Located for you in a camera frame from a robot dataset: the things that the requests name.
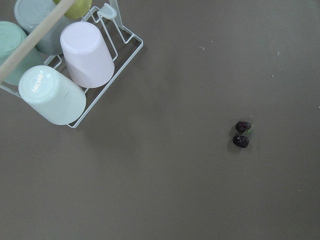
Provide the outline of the pink plastic cup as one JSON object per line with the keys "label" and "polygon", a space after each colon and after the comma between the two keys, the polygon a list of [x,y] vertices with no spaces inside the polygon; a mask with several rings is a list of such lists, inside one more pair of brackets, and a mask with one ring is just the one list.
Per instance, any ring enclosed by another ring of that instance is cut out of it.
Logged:
{"label": "pink plastic cup", "polygon": [[60,35],[60,45],[71,79],[83,88],[98,88],[114,75],[115,65],[100,30],[78,21]]}

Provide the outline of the dark cherry upper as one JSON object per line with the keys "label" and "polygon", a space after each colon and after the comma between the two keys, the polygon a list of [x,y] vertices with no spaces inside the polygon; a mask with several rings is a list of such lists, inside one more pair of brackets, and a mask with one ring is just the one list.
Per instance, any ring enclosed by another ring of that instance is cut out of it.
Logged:
{"label": "dark cherry upper", "polygon": [[238,121],[235,125],[235,129],[239,133],[245,133],[250,131],[252,128],[252,125],[247,121]]}

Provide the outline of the dark cherry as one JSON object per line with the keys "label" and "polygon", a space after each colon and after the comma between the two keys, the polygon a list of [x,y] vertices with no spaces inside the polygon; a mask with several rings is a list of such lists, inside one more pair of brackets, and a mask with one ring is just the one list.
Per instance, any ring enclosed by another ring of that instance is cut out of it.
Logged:
{"label": "dark cherry", "polygon": [[232,138],[232,142],[235,146],[239,147],[239,148],[247,148],[249,143],[250,143],[250,140],[247,136],[245,135],[235,135],[233,138]]}
{"label": "dark cherry", "polygon": [[235,125],[235,129],[239,133],[245,133],[250,131],[252,128],[252,125],[247,121],[238,121]]}

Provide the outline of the pale mint plastic cup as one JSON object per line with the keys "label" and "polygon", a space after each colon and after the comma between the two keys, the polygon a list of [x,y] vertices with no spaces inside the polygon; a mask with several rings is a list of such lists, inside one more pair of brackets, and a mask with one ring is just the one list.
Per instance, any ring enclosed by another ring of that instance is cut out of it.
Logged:
{"label": "pale mint plastic cup", "polygon": [[20,78],[21,98],[55,125],[77,120],[85,110],[85,92],[59,71],[46,65],[28,69]]}

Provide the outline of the dark cherry lower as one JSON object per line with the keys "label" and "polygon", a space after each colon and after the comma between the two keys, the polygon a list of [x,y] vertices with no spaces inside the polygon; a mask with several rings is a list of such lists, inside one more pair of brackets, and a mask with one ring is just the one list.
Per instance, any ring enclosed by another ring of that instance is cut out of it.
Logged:
{"label": "dark cherry lower", "polygon": [[249,143],[250,143],[250,140],[247,136],[245,135],[235,135],[233,138],[232,138],[232,142],[235,146],[239,147],[239,148],[247,148]]}

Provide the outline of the yellow green plastic cup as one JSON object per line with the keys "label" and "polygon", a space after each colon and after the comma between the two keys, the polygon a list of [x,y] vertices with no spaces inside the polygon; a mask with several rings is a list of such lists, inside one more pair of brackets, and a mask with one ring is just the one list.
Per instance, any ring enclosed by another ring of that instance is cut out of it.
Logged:
{"label": "yellow green plastic cup", "polygon": [[83,17],[91,8],[92,0],[53,0],[57,7],[54,9],[55,18],[62,17],[75,20]]}

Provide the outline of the teal green plastic cup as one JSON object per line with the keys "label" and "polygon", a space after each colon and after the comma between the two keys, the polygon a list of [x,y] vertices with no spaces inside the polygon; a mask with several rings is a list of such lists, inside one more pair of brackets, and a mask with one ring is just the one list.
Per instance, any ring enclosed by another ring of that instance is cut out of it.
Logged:
{"label": "teal green plastic cup", "polygon": [[[27,35],[21,27],[9,21],[0,22],[0,64],[21,45]],[[4,80],[7,84],[18,86],[22,75],[30,68],[43,65],[44,61],[34,47]]]}

